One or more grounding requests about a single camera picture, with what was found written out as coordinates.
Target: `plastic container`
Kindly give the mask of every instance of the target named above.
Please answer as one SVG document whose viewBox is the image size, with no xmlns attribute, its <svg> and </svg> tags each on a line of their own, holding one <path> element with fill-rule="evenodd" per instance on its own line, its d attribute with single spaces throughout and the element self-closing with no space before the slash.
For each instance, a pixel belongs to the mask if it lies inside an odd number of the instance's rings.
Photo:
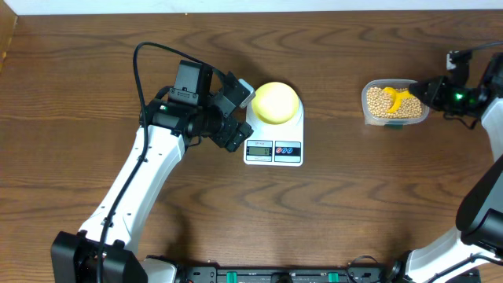
<svg viewBox="0 0 503 283">
<path fill-rule="evenodd" d="M 419 118 L 408 118 L 408 119 L 393 119 L 393 118 L 379 118 L 372 115 L 369 110 L 369 104 L 367 103 L 367 91 L 371 87 L 379 87 L 384 88 L 386 86 L 393 87 L 395 89 L 407 88 L 409 84 L 417 83 L 412 79 L 377 79 L 363 88 L 362 91 L 362 106 L 363 106 L 363 115 L 365 116 L 365 124 L 367 125 L 375 125 L 375 126 L 384 126 L 384 125 L 410 125 L 414 123 L 423 122 L 428 113 L 430 112 L 430 108 L 421 103 L 421 108 L 423 110 L 423 114 Z"/>
</svg>

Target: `wooden table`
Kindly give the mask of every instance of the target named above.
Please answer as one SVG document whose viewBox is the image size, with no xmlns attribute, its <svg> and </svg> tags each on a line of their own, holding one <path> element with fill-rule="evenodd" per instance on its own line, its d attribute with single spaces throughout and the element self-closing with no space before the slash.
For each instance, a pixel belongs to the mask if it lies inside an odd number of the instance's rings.
<svg viewBox="0 0 503 283">
<path fill-rule="evenodd" d="M 190 149 L 138 257 L 331 266 L 429 244 L 493 163 L 482 127 L 439 113 L 401 130 L 366 126 L 363 86 L 444 74 L 448 50 L 501 38 L 499 11 L 21 17 L 0 74 L 0 281 L 52 281 L 53 239 L 77 232 L 108 191 L 138 127 L 131 58 L 140 41 L 255 87 L 287 82 L 306 121 L 300 168 L 247 166 L 240 150 L 210 140 Z M 473 83 L 495 51 L 475 55 Z M 174 82 L 179 60 L 142 50 L 147 99 Z M 483 268 L 485 282 L 502 278 Z"/>
</svg>

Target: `black base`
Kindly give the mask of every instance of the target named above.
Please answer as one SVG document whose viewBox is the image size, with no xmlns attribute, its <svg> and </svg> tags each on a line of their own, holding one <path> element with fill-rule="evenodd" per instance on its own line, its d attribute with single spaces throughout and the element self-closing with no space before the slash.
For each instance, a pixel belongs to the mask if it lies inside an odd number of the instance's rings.
<svg viewBox="0 0 503 283">
<path fill-rule="evenodd" d="M 176 283 L 378 283 L 383 272 L 380 267 L 351 267 L 350 281 L 344 268 L 340 269 L 217 269 L 215 267 L 186 267 L 179 272 Z"/>
</svg>

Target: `digital kitchen scale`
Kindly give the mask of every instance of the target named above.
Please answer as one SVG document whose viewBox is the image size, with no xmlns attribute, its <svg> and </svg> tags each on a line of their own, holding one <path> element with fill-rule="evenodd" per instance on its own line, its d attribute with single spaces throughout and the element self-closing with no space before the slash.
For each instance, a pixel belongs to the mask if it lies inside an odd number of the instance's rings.
<svg viewBox="0 0 503 283">
<path fill-rule="evenodd" d="M 299 97 L 297 111 L 281 124 L 263 122 L 250 103 L 246 109 L 246 122 L 253 134 L 244 145 L 244 162 L 250 165 L 300 166 L 304 160 L 304 108 Z"/>
</svg>

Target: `yellow scoop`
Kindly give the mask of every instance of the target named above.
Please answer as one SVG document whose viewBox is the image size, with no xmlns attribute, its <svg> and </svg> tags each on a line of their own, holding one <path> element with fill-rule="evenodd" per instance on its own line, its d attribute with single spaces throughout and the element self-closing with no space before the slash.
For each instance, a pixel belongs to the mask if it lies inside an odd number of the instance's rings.
<svg viewBox="0 0 503 283">
<path fill-rule="evenodd" d="M 393 87 L 384 87 L 384 91 L 391 94 L 391 99 L 393 100 L 393 106 L 391 106 L 391 108 L 388 109 L 386 113 L 397 112 L 397 110 L 400 108 L 400 105 L 402 104 L 402 99 L 414 97 L 412 94 L 409 93 L 408 90 L 399 93 Z"/>
</svg>

